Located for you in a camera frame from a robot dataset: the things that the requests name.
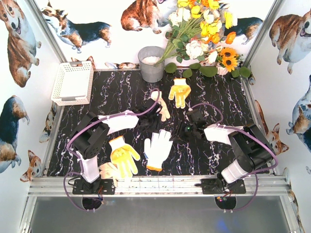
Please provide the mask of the white glove orange cuff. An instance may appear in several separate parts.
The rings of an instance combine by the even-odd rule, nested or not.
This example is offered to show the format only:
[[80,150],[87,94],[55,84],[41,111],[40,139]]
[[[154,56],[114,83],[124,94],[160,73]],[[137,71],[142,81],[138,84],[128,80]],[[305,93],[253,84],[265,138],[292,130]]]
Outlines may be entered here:
[[160,172],[163,162],[168,158],[173,142],[170,141],[171,133],[160,130],[152,133],[152,138],[145,139],[144,153],[147,159],[147,169]]

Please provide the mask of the yellow palm glove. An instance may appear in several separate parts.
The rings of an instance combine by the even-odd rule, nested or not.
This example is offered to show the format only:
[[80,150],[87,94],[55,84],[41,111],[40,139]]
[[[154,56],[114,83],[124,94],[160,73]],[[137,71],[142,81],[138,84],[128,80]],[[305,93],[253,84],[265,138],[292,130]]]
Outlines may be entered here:
[[124,140],[123,136],[109,141],[112,152],[110,155],[111,163],[117,166],[120,171],[121,178],[131,178],[138,174],[138,168],[135,161],[140,160],[140,155],[137,151]]

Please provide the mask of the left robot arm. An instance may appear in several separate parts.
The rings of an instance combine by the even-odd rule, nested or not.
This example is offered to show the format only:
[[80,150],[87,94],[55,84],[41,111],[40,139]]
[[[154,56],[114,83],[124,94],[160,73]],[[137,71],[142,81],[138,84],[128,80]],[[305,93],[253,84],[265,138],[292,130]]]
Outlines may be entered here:
[[107,116],[97,116],[93,112],[85,115],[72,131],[66,147],[69,153],[77,157],[82,180],[89,184],[98,180],[100,169],[97,155],[108,135],[125,129],[146,127],[151,127],[154,132],[157,132],[162,108],[159,101],[150,99],[138,109]]

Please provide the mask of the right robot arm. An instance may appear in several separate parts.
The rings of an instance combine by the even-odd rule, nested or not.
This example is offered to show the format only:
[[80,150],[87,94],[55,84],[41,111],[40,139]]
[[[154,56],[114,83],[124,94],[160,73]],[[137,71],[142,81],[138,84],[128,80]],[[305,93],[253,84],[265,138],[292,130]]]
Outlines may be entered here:
[[256,124],[208,125],[199,110],[189,111],[186,116],[189,124],[179,123],[170,141],[188,142],[197,138],[230,145],[235,160],[220,172],[220,178],[227,184],[277,166],[274,150]]

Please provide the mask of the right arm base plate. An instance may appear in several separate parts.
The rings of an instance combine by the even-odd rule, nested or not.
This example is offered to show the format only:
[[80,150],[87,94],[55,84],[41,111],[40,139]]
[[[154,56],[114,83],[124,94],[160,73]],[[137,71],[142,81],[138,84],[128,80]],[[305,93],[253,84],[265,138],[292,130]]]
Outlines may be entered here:
[[239,179],[232,183],[227,183],[221,174],[216,178],[201,179],[194,186],[200,187],[203,194],[245,194],[246,188],[244,181]]

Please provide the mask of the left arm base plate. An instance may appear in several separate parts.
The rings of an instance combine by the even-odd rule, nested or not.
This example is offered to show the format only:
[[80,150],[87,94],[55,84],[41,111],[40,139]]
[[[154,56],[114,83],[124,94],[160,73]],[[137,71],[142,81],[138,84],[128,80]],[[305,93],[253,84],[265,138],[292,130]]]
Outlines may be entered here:
[[94,182],[88,183],[84,178],[80,178],[74,182],[72,193],[74,195],[114,195],[115,189],[112,179],[101,179],[99,177]]

